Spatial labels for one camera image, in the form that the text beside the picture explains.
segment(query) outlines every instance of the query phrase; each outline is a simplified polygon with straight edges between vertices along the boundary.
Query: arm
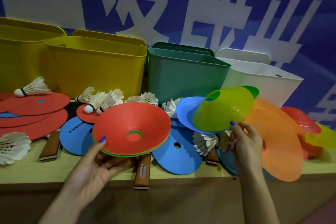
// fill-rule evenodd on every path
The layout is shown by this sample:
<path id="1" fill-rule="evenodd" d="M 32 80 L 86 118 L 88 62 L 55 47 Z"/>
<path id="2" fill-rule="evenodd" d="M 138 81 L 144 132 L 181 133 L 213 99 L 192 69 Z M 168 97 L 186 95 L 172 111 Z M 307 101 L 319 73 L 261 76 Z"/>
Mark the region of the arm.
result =
<path id="1" fill-rule="evenodd" d="M 117 173 L 132 166 L 131 158 L 111 157 L 100 152 L 106 137 L 93 145 L 66 179 L 61 192 L 39 224 L 74 224 L 81 211 Z"/>
<path id="2" fill-rule="evenodd" d="M 240 178 L 245 223 L 280 224 L 261 167 L 263 140 L 251 125 L 245 122 L 238 124 L 248 132 L 231 123 L 234 134 L 231 140 L 235 143 L 233 152 Z"/>

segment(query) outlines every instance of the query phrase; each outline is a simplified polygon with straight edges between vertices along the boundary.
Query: green storage bin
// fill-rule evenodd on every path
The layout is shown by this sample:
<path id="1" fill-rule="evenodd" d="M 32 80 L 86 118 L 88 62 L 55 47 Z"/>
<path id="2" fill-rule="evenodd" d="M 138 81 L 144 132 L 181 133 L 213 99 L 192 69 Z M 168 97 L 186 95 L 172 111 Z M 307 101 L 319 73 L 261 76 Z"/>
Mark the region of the green storage bin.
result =
<path id="1" fill-rule="evenodd" d="M 214 57 L 215 54 L 212 50 L 207 48 L 199 48 L 194 46 L 182 45 L 182 44 L 171 44 L 164 42 L 157 42 L 153 45 L 153 48 L 167 49 L 172 51 L 180 51 L 180 52 L 191 52 L 203 55 L 209 55 Z"/>
<path id="2" fill-rule="evenodd" d="M 212 56 L 159 48 L 148 48 L 148 60 L 148 90 L 160 104 L 220 89 L 231 66 Z"/>

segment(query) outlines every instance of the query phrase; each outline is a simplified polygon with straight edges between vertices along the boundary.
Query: paddle wooden handle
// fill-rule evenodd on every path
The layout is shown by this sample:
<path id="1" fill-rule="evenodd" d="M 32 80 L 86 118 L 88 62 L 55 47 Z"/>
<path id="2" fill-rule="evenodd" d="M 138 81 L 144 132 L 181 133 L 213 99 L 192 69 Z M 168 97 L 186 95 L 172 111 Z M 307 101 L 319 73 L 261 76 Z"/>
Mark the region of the paddle wooden handle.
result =
<path id="1" fill-rule="evenodd" d="M 151 155 L 139 156 L 138 169 L 136 171 L 133 189 L 149 189 L 149 174 L 151 168 Z"/>
<path id="2" fill-rule="evenodd" d="M 42 162 L 55 160 L 57 158 L 60 145 L 60 132 L 55 131 L 51 133 L 39 156 L 39 160 Z"/>
<path id="3" fill-rule="evenodd" d="M 205 162 L 207 164 L 211 164 L 211 165 L 218 165 L 219 164 L 219 158 L 217 155 L 217 151 L 215 148 L 213 148 L 208 155 L 206 156 L 206 160 Z"/>

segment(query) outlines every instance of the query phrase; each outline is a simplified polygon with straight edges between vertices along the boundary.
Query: right hand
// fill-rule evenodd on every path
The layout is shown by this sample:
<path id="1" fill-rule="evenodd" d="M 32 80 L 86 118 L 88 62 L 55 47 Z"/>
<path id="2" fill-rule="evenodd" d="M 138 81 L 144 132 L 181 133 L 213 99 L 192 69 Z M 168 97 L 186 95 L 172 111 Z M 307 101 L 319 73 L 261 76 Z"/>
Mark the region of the right hand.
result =
<path id="1" fill-rule="evenodd" d="M 234 124 L 234 122 L 231 124 L 233 136 L 230 140 L 234 146 L 231 150 L 236 156 L 235 165 L 238 175 L 263 175 L 261 167 L 263 139 L 252 125 L 244 121 Z"/>

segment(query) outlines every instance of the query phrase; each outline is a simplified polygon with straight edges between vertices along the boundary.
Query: white storage bin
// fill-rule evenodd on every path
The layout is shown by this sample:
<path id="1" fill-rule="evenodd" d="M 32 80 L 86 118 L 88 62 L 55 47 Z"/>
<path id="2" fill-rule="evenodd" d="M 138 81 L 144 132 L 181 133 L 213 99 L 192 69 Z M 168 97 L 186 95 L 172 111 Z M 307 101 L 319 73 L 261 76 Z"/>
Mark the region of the white storage bin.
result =
<path id="1" fill-rule="evenodd" d="M 286 102 L 303 80 L 301 77 L 266 64 L 226 58 L 217 59 L 231 65 L 222 89 L 254 86 L 260 91 L 258 98 L 265 99 L 278 107 Z"/>
<path id="2" fill-rule="evenodd" d="M 248 51 L 231 49 L 231 48 L 219 49 L 216 52 L 215 57 L 257 62 L 257 63 L 263 63 L 267 65 L 271 63 L 271 57 L 266 53 L 248 52 Z"/>

